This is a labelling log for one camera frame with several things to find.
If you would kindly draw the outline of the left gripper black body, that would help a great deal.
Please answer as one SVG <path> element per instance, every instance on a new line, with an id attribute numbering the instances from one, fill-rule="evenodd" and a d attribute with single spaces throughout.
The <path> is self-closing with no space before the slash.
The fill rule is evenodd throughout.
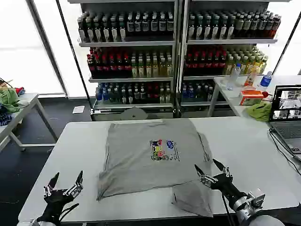
<path id="1" fill-rule="evenodd" d="M 47 206 L 43 214 L 37 218 L 37 222 L 61 223 L 63 218 L 76 208 L 74 204 L 64 209 L 66 204 L 73 202 L 75 199 L 75 197 L 63 195 L 66 190 L 53 190 L 50 196 L 44 196 Z"/>

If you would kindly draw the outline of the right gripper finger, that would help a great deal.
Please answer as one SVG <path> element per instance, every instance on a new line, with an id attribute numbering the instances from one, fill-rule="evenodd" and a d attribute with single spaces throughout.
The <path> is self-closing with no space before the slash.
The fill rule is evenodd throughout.
<path id="1" fill-rule="evenodd" d="M 206 175 L 196 164 L 194 165 L 194 167 L 197 171 L 201 183 L 203 183 L 205 186 L 211 186 L 218 182 L 218 179 Z"/>
<path id="2" fill-rule="evenodd" d="M 232 177 L 232 174 L 230 173 L 229 167 L 224 166 L 221 162 L 219 162 L 216 159 L 213 159 L 214 164 L 216 165 L 216 167 L 223 173 L 226 175 L 226 177 Z"/>

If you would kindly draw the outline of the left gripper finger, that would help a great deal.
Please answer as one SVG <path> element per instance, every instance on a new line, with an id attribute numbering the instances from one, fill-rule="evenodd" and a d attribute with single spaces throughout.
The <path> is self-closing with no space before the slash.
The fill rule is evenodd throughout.
<path id="1" fill-rule="evenodd" d="M 82 191 L 83 189 L 83 185 L 82 185 L 82 182 L 83 182 L 83 171 L 81 171 L 75 181 L 75 184 L 67 189 L 63 195 L 65 196 L 72 196 L 72 197 L 77 197 L 79 195 L 79 193 Z"/>
<path id="2" fill-rule="evenodd" d="M 52 194 L 52 191 L 58 181 L 59 172 L 55 174 L 53 178 L 50 179 L 47 186 L 44 187 L 45 194 L 44 196 L 50 196 Z"/>

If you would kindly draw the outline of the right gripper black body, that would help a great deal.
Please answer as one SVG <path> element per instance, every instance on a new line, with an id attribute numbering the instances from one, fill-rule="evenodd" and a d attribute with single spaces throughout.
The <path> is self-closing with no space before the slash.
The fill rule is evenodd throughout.
<path id="1" fill-rule="evenodd" d="M 227 177 L 225 174 L 213 176 L 217 179 L 210 188 L 212 190 L 219 190 L 229 201 L 237 201 L 241 197 L 247 197 L 247 194 L 239 191 L 232 183 L 233 177 Z"/>

